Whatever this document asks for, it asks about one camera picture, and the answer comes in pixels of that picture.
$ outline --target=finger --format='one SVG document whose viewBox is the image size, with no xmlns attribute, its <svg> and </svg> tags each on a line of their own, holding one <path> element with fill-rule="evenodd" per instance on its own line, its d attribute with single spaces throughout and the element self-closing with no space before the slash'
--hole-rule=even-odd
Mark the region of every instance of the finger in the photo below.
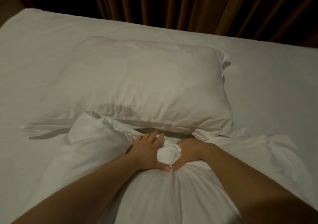
<svg viewBox="0 0 318 224">
<path fill-rule="evenodd" d="M 159 162 L 159 161 L 157 161 L 157 162 L 155 163 L 154 169 L 163 170 L 163 171 L 167 171 L 167 172 L 169 172 L 169 171 L 171 170 L 171 168 L 170 168 L 169 165 L 164 164 L 164 163 L 161 163 L 161 162 Z"/>
<path fill-rule="evenodd" d="M 156 138 L 156 135 L 157 135 L 157 130 L 155 130 L 150 136 L 149 138 L 147 139 L 148 141 L 150 141 L 151 143 L 153 143 L 153 141 L 155 140 Z"/>
<path fill-rule="evenodd" d="M 173 171 L 177 171 L 179 170 L 182 166 L 184 166 L 185 164 L 187 163 L 187 161 L 180 157 L 177 162 L 175 162 L 173 165 L 172 165 L 172 170 Z"/>
<path fill-rule="evenodd" d="M 148 138 L 149 138 L 150 134 L 145 134 L 143 137 L 142 137 L 142 140 L 146 141 Z"/>
<path fill-rule="evenodd" d="M 159 138 L 157 138 L 157 140 L 154 142 L 154 147 L 156 149 L 159 149 L 162 146 L 163 140 L 164 140 L 164 134 L 161 134 Z"/>
<path fill-rule="evenodd" d="M 133 143 L 140 141 L 142 138 L 142 135 L 138 135 L 135 140 L 133 141 Z"/>
</svg>

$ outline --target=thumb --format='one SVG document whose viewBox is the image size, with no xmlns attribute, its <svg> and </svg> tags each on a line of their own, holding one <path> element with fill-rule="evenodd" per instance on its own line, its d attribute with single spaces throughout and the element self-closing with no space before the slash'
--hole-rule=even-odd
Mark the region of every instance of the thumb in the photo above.
<svg viewBox="0 0 318 224">
<path fill-rule="evenodd" d="M 187 163 L 187 161 L 182 158 L 182 156 L 177 160 L 177 162 L 175 162 L 173 165 L 172 165 L 172 170 L 173 171 L 176 171 L 176 170 L 179 170 L 182 166 L 184 166 L 185 164 Z"/>
<path fill-rule="evenodd" d="M 157 161 L 157 162 L 155 163 L 155 167 L 154 167 L 154 169 L 157 169 L 157 170 L 164 170 L 164 171 L 169 172 L 171 168 L 170 168 L 170 166 L 169 166 L 169 165 L 167 165 L 167 164 L 164 164 L 164 163 L 161 163 L 161 162 Z"/>
</svg>

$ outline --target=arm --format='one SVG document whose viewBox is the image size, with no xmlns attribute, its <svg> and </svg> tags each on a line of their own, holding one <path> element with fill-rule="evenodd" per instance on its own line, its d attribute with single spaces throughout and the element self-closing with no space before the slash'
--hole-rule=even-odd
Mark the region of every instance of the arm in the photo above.
<svg viewBox="0 0 318 224">
<path fill-rule="evenodd" d="M 156 133 L 138 136 L 128 154 L 60 189 L 12 224 L 96 223 L 116 192 L 136 172 L 170 170 L 157 161 L 163 135 L 155 141 Z"/>
<path fill-rule="evenodd" d="M 246 223 L 318 223 L 316 210 L 218 146 L 196 139 L 186 139 L 178 144 L 183 156 L 173 165 L 173 170 L 189 161 L 204 160 Z"/>
</svg>

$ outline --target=bed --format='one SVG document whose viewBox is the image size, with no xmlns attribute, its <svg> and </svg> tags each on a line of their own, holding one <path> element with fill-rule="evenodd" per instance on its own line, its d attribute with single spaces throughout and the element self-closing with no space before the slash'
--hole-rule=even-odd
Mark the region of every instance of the bed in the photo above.
<svg viewBox="0 0 318 224">
<path fill-rule="evenodd" d="M 234 124 L 245 127 L 252 137 L 289 135 L 318 199 L 317 49 L 25 9 L 0 29 L 1 223 L 21 214 L 62 137 L 28 139 L 18 126 L 31 118 L 44 98 L 64 66 L 67 49 L 88 36 L 201 45 L 227 52 L 225 90 Z"/>
</svg>

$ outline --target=curtain fold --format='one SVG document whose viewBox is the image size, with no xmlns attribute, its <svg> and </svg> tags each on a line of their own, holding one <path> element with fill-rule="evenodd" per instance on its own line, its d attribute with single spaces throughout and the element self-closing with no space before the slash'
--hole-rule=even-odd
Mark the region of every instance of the curtain fold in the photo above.
<svg viewBox="0 0 318 224">
<path fill-rule="evenodd" d="M 97 0 L 104 19 L 312 47 L 317 1 Z"/>
</svg>

